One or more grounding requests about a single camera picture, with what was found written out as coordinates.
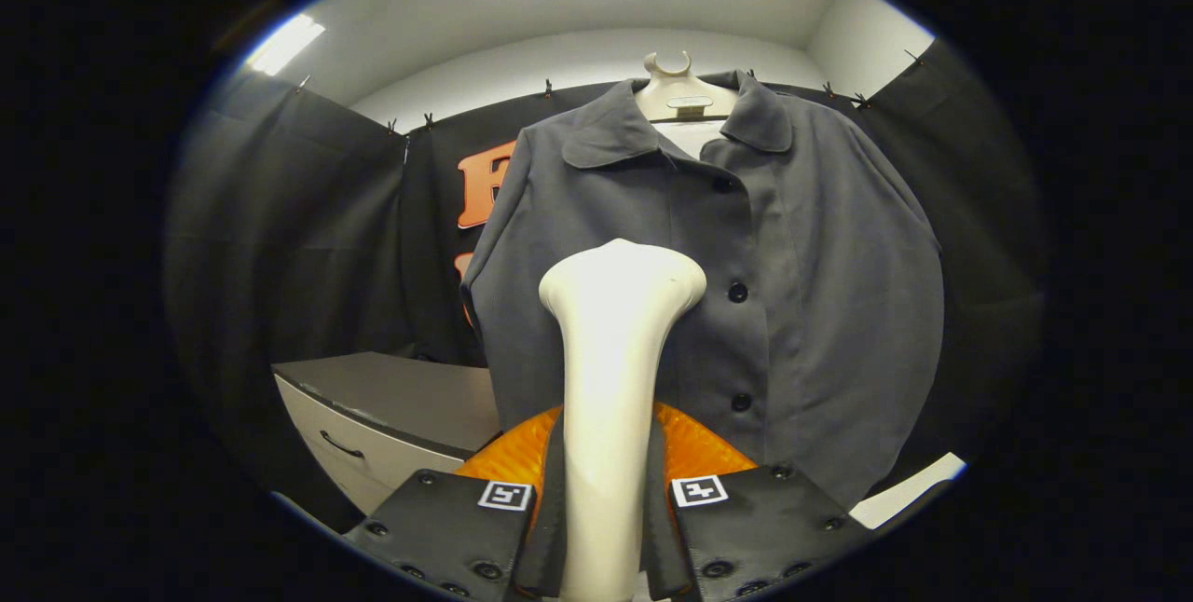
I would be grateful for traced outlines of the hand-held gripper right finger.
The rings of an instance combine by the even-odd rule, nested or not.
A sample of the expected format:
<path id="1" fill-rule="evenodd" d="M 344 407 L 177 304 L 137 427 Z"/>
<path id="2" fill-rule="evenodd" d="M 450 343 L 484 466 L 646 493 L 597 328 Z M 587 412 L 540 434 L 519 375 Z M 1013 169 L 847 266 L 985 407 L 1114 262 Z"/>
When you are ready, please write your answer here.
<path id="1" fill-rule="evenodd" d="M 792 463 L 754 463 L 675 406 L 653 404 L 643 526 L 653 598 L 761 601 L 871 540 Z"/>

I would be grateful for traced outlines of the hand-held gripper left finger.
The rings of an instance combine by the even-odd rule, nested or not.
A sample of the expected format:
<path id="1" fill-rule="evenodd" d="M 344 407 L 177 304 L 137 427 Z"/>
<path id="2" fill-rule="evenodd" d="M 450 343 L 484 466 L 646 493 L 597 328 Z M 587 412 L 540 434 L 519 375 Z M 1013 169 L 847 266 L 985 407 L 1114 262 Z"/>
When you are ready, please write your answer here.
<path id="1" fill-rule="evenodd" d="M 536 601 L 558 592 L 562 406 L 525 420 L 459 470 L 413 471 L 346 534 L 418 601 Z"/>

